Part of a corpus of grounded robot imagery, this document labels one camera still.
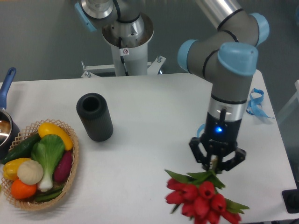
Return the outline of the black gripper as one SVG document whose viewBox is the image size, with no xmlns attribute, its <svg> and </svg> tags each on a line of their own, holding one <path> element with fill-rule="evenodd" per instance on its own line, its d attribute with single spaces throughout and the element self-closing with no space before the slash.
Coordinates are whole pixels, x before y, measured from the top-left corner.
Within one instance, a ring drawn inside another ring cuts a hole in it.
<svg viewBox="0 0 299 224">
<path fill-rule="evenodd" d="M 230 171 L 246 158 L 246 151 L 240 149 L 237 144 L 241 119 L 227 121 L 224 112 L 219 118 L 207 114 L 206 126 L 203 134 L 197 138 L 191 138 L 189 146 L 197 163 L 202 164 L 204 170 L 211 168 L 212 157 L 218 158 L 214 165 L 217 175 L 223 170 Z"/>
</svg>

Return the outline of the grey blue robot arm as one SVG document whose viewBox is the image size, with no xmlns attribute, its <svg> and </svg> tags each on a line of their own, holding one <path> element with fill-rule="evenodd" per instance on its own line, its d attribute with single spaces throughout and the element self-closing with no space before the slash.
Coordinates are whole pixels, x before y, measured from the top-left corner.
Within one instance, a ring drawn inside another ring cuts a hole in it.
<svg viewBox="0 0 299 224">
<path fill-rule="evenodd" d="M 257 46 L 269 35 L 260 14 L 248 14 L 235 0 L 199 0 L 217 33 L 207 40 L 188 40 L 178 50 L 185 71 L 212 84 L 203 134 L 189 145 L 203 169 L 229 171 L 245 160 L 237 145 L 249 89 L 256 71 Z M 111 46 L 117 76 L 147 75 L 151 19 L 128 0 L 78 0 L 75 9 L 90 31 L 100 29 Z"/>
</svg>

